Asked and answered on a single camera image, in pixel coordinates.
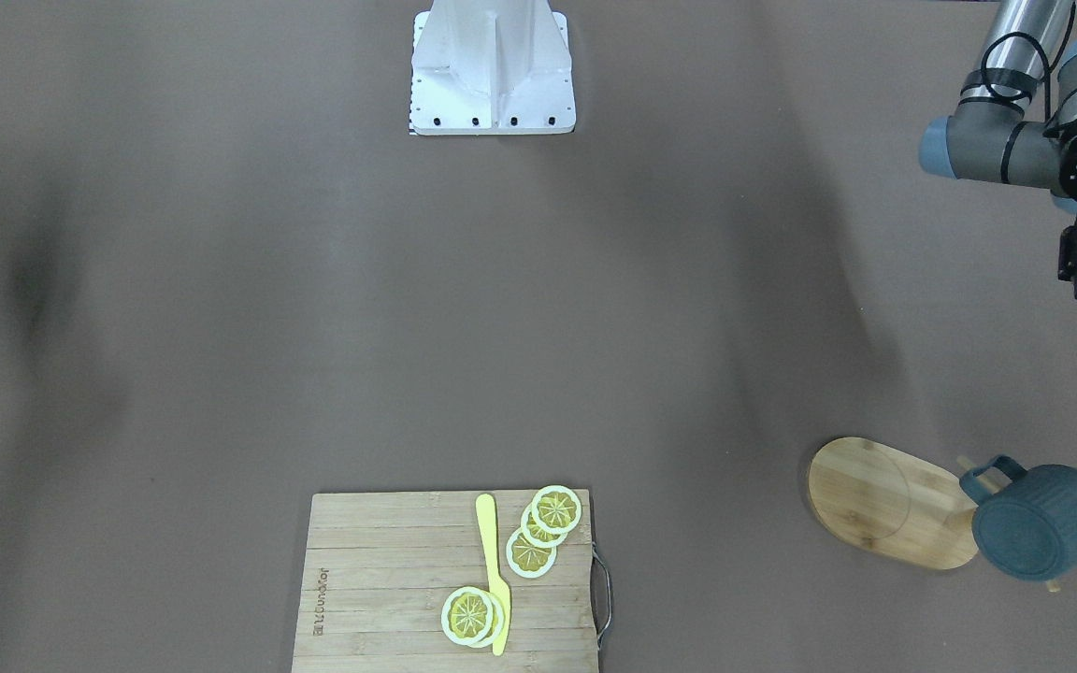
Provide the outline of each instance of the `white metal bracket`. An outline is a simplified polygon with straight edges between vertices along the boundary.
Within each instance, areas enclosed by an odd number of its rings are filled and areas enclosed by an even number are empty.
[[[576,127],[568,18],[547,0],[435,0],[415,17],[409,129],[526,136]]]

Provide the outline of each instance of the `lemon slice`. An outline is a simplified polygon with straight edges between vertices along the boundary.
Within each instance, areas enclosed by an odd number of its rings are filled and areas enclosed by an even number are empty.
[[[581,522],[581,499],[568,486],[547,486],[530,501],[535,525],[551,535],[569,533]]]
[[[538,528],[538,523],[535,522],[533,514],[530,506],[527,506],[526,510],[521,513],[521,536],[526,537],[531,545],[542,547],[543,549],[550,549],[550,547],[557,547],[563,544],[563,541],[568,539],[568,533],[556,535],[543,531],[542,528]]]
[[[509,567],[517,572],[518,576],[534,579],[542,577],[550,571],[550,566],[556,562],[556,547],[544,549],[530,544],[530,541],[521,536],[521,528],[509,535],[505,549],[509,550],[506,561]]]
[[[491,646],[492,641],[495,641],[498,635],[501,635],[501,629],[505,627],[505,606],[492,593],[488,593],[488,600],[492,602],[492,629],[488,631],[488,635],[485,635],[481,641],[472,643],[467,647],[487,648]]]
[[[458,588],[443,604],[443,633],[458,646],[479,643],[492,629],[494,609],[488,591],[476,587]]]

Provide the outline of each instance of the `knife handle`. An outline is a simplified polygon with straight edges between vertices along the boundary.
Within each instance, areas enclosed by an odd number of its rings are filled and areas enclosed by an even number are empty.
[[[496,559],[496,500],[490,493],[476,495],[476,524],[479,525],[479,544],[485,547],[485,566],[488,576],[500,577]]]

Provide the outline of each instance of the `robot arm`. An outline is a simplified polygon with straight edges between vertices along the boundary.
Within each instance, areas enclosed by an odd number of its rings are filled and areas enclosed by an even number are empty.
[[[933,121],[920,165],[945,178],[1048,188],[1074,225],[1061,236],[1059,277],[1077,298],[1077,41],[1066,47],[1074,0],[1003,0],[952,116]],[[1050,115],[1059,72],[1060,110]],[[1044,123],[1023,121],[1046,86]]]

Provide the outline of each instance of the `yellow knife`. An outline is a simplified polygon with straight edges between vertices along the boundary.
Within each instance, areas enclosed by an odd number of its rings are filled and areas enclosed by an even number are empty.
[[[479,525],[479,544],[485,547],[485,566],[488,569],[488,592],[492,593],[505,607],[505,618],[501,623],[501,632],[492,641],[492,656],[501,656],[505,651],[505,639],[509,635],[509,585],[501,578],[501,566],[496,558],[496,501],[490,493],[476,495],[476,524]]]

